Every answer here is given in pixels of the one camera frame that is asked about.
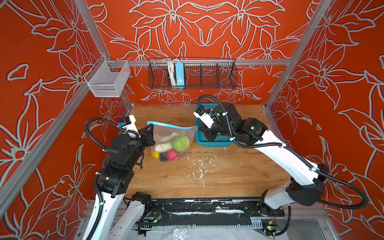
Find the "orange yellow mango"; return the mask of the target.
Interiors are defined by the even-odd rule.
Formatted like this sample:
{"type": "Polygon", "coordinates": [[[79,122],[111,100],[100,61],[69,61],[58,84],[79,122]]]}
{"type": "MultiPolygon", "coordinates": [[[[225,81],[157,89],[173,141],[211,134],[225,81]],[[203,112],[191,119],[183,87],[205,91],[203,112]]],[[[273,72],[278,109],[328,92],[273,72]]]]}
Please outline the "orange yellow mango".
{"type": "Polygon", "coordinates": [[[158,152],[156,152],[156,151],[152,151],[152,152],[151,152],[151,157],[152,157],[153,159],[157,159],[157,160],[159,160],[159,159],[160,159],[160,153],[158,153],[158,152]]]}

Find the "dark avocado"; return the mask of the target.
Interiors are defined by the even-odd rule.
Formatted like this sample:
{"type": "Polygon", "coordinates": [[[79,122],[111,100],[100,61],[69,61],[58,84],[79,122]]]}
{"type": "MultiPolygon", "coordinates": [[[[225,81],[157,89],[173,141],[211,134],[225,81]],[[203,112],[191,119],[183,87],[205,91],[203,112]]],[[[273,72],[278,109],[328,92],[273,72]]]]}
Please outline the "dark avocado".
{"type": "Polygon", "coordinates": [[[159,157],[159,160],[163,163],[166,163],[168,162],[168,157],[167,157],[167,153],[160,153],[160,157],[159,157]]]}

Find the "clear zip top bag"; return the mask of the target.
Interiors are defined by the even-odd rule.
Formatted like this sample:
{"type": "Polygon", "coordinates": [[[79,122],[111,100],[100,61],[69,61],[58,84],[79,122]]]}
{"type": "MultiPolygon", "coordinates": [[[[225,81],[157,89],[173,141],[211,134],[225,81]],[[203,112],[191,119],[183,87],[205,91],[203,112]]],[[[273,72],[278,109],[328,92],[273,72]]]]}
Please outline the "clear zip top bag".
{"type": "MultiPolygon", "coordinates": [[[[197,127],[179,127],[179,126],[155,122],[155,121],[148,121],[147,124],[154,125],[154,140],[156,142],[155,145],[171,143],[174,137],[181,135],[181,136],[186,136],[190,139],[190,146],[191,146],[192,142],[194,141],[196,132],[198,130],[197,127]]],[[[151,152],[155,151],[155,145],[151,147],[151,152]]],[[[179,158],[177,160],[181,160],[188,157],[188,150],[190,146],[188,147],[187,150],[180,153],[179,158]]]]}

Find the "red fruit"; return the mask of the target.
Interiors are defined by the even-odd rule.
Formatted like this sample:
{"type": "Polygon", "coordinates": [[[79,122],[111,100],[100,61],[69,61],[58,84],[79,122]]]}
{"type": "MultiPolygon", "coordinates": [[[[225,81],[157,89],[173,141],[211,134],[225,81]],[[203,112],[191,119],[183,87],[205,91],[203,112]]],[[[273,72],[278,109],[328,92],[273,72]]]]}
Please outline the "red fruit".
{"type": "Polygon", "coordinates": [[[169,150],[167,152],[167,159],[169,161],[175,161],[179,158],[179,155],[180,155],[180,153],[177,152],[176,150],[169,150]]]}

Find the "green cabbage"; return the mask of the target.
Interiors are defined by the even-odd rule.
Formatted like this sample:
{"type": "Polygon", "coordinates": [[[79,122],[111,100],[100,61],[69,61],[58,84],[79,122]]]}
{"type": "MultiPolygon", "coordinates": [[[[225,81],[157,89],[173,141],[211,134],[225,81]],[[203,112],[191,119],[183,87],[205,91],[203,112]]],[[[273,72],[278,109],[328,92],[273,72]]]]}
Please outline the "green cabbage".
{"type": "Polygon", "coordinates": [[[190,146],[190,139],[186,136],[176,136],[171,142],[172,148],[178,153],[182,153],[190,146]]]}

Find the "white radish with leaves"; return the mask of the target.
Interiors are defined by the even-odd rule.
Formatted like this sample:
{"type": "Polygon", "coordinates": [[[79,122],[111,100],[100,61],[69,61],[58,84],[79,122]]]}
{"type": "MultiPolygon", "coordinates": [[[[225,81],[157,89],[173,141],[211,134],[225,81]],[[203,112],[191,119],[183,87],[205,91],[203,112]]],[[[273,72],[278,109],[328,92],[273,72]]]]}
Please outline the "white radish with leaves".
{"type": "Polygon", "coordinates": [[[173,149],[172,143],[164,143],[164,144],[155,145],[155,151],[157,153],[166,153],[172,149],[173,149]]]}

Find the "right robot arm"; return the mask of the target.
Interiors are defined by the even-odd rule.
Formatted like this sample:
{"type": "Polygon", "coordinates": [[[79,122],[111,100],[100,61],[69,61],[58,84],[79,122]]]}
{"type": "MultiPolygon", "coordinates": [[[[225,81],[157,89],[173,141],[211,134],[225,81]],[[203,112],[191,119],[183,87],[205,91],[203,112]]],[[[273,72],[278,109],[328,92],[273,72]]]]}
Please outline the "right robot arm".
{"type": "Polygon", "coordinates": [[[325,164],[318,165],[302,157],[258,119],[242,119],[233,104],[223,103],[211,95],[202,95],[198,98],[194,116],[202,122],[198,129],[207,140],[214,141],[218,136],[228,137],[240,148],[263,153],[290,174],[291,179],[286,184],[263,193],[261,208],[275,210],[293,203],[312,206],[316,202],[349,210],[367,206],[369,198],[362,190],[329,175],[325,164]],[[326,179],[355,191],[361,196],[361,202],[341,205],[322,200],[326,179]]]}

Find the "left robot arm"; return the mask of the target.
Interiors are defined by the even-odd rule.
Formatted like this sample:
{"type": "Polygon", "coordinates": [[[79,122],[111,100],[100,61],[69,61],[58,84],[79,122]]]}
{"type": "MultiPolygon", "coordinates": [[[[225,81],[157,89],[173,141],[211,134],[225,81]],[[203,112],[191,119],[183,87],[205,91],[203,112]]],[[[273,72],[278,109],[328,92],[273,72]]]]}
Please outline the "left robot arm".
{"type": "Polygon", "coordinates": [[[119,221],[113,223],[134,177],[134,167],[143,165],[146,148],[156,144],[154,125],[138,130],[135,122],[133,115],[122,118],[119,124],[104,118],[91,118],[85,122],[86,135],[107,153],[101,172],[94,178],[96,201],[83,235],[85,240],[126,240],[134,227],[147,225],[145,217],[154,210],[151,195],[137,192],[130,198],[119,221]],[[107,123],[122,133],[107,147],[92,134],[90,124],[93,122],[107,123]]]}

